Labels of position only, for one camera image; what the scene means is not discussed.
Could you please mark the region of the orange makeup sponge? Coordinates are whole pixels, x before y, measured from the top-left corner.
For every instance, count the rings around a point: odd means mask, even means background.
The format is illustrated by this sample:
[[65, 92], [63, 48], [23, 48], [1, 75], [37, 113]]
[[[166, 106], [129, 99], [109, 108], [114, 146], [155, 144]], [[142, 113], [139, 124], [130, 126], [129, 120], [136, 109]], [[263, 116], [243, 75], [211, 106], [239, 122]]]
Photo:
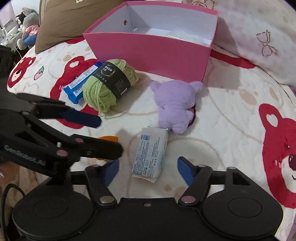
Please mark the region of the orange makeup sponge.
[[[119, 141], [119, 137], [117, 136], [102, 136], [102, 137], [99, 137], [100, 140], [106, 140], [106, 141], [112, 141], [112, 142], [118, 142]], [[97, 160], [99, 161], [104, 161], [104, 162], [109, 162], [110, 160], [108, 159], [100, 159], [100, 158], [97, 158]]]

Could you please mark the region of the blue wet wipes pack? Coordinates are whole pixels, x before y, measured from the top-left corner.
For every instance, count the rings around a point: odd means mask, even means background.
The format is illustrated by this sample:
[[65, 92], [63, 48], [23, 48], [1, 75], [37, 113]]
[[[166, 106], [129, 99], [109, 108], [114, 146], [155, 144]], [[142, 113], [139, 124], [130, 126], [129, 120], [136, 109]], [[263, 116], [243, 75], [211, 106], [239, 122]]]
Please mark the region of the blue wet wipes pack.
[[97, 62], [78, 77], [76, 77], [70, 84], [63, 88], [64, 92], [67, 94], [69, 100], [73, 104], [78, 104], [79, 101], [83, 98], [83, 85], [86, 83], [88, 78], [100, 67], [102, 62]]

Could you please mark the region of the brown embroidered pillow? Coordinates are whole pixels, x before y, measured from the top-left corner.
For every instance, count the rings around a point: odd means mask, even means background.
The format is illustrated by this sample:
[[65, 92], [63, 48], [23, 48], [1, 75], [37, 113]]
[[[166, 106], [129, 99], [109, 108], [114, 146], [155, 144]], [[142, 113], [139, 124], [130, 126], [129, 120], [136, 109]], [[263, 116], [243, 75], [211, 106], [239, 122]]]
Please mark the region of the brown embroidered pillow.
[[122, 3], [124, 1], [117, 0], [48, 1], [41, 19], [35, 53], [82, 37], [93, 23]]

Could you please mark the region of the white tissue packet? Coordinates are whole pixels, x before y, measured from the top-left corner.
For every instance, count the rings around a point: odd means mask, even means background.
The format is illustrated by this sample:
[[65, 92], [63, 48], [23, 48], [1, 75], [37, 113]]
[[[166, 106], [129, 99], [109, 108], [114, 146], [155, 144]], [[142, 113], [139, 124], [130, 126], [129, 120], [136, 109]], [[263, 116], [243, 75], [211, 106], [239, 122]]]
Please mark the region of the white tissue packet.
[[143, 128], [132, 175], [151, 183], [160, 177], [168, 142], [167, 128]]

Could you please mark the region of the stuffed toys pile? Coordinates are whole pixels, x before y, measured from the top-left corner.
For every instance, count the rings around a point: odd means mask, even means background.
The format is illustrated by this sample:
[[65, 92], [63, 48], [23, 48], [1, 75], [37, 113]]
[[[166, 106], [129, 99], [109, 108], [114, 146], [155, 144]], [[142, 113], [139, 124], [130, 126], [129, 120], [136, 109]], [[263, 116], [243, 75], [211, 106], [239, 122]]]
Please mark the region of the stuffed toys pile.
[[32, 48], [36, 43], [40, 29], [38, 13], [34, 9], [24, 7], [18, 17], [18, 23], [21, 25], [22, 37], [17, 40], [17, 47], [20, 50]]

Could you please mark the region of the pink cardboard box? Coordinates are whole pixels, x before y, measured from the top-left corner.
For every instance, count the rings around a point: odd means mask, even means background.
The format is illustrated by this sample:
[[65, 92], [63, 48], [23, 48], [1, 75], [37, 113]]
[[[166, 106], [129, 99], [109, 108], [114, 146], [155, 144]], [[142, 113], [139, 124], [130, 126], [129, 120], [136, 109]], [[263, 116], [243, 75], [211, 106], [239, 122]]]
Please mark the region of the pink cardboard box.
[[[185, 82], [202, 81], [218, 23], [218, 12], [169, 1], [127, 1], [84, 32], [99, 61], [123, 59], [136, 70]], [[183, 30], [211, 40], [209, 47], [171, 38]]]

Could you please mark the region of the cream fluffy blanket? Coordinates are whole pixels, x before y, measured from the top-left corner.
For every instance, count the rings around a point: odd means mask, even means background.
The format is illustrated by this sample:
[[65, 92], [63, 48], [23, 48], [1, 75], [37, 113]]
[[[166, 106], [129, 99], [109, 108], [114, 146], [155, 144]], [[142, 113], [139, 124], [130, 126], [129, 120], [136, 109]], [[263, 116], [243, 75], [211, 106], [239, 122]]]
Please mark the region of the cream fluffy blanket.
[[1, 198], [3, 197], [4, 189], [10, 183], [20, 187], [25, 194], [28, 194], [48, 178], [46, 175], [21, 167], [12, 162], [2, 163], [1, 170], [4, 173], [4, 178], [1, 178]]

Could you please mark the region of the green yarn ball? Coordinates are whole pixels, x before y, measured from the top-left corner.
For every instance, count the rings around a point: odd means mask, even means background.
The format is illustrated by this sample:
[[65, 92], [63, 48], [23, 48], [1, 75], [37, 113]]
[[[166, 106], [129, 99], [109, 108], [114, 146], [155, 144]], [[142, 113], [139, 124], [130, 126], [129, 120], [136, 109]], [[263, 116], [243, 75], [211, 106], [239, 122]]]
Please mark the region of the green yarn ball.
[[99, 113], [106, 113], [138, 81], [138, 73], [125, 60], [107, 60], [83, 85], [84, 101]]

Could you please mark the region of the purple plush toy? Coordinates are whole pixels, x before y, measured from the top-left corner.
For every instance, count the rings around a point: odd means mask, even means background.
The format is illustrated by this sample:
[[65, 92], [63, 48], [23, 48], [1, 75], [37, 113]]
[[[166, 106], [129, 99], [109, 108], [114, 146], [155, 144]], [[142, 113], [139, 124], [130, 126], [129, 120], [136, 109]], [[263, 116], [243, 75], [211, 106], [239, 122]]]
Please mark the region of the purple plush toy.
[[181, 80], [160, 83], [153, 80], [150, 87], [159, 109], [159, 127], [168, 128], [176, 134], [184, 133], [195, 118], [192, 109], [203, 83], [187, 83]]

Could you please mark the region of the pink checkered pillow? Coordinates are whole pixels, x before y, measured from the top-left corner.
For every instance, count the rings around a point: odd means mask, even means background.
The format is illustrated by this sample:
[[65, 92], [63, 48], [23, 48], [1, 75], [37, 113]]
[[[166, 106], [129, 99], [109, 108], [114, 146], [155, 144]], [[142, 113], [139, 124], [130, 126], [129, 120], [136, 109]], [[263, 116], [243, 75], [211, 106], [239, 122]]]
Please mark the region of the pink checkered pillow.
[[295, 9], [287, 1], [187, 1], [218, 11], [214, 43], [295, 86]]

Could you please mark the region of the bear print blanket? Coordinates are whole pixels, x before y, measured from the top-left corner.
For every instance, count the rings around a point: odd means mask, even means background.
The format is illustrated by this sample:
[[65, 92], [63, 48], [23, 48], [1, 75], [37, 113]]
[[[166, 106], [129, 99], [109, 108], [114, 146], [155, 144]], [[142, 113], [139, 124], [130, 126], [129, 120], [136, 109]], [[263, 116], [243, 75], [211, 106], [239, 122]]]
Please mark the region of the bear print blanket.
[[[83, 100], [73, 104], [63, 88], [80, 75], [96, 57], [85, 40], [58, 44], [43, 53], [32, 48], [11, 71], [7, 90], [56, 98], [92, 114]], [[264, 171], [262, 148], [265, 128], [259, 106], [267, 103], [295, 124], [295, 96], [287, 94], [259, 67], [214, 46], [202, 91], [196, 96], [196, 119], [181, 135], [169, 133], [162, 173], [155, 183], [132, 177], [132, 168], [143, 128], [158, 127], [158, 107], [150, 88], [151, 79], [163, 83], [168, 78], [139, 73], [140, 80], [103, 114], [102, 125], [94, 129], [58, 120], [44, 122], [67, 135], [94, 138], [118, 136], [125, 152], [120, 169], [110, 185], [119, 201], [124, 198], [179, 198], [187, 185], [177, 171], [177, 159], [184, 156], [193, 164], [213, 170], [234, 166], [271, 194]]]

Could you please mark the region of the clear floss pick box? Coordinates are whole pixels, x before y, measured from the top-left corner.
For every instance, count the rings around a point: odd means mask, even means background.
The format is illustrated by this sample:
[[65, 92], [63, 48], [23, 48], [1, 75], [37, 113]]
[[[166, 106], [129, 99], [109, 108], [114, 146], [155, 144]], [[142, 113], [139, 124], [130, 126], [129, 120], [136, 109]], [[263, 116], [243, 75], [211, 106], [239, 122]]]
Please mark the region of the clear floss pick box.
[[206, 47], [209, 47], [211, 44], [211, 40], [205, 39], [203, 37], [200, 37], [198, 35], [187, 33], [183, 30], [173, 30], [167, 33], [167, 35], [171, 38], [183, 40], [186, 42], [191, 42], [199, 45], [203, 45]]

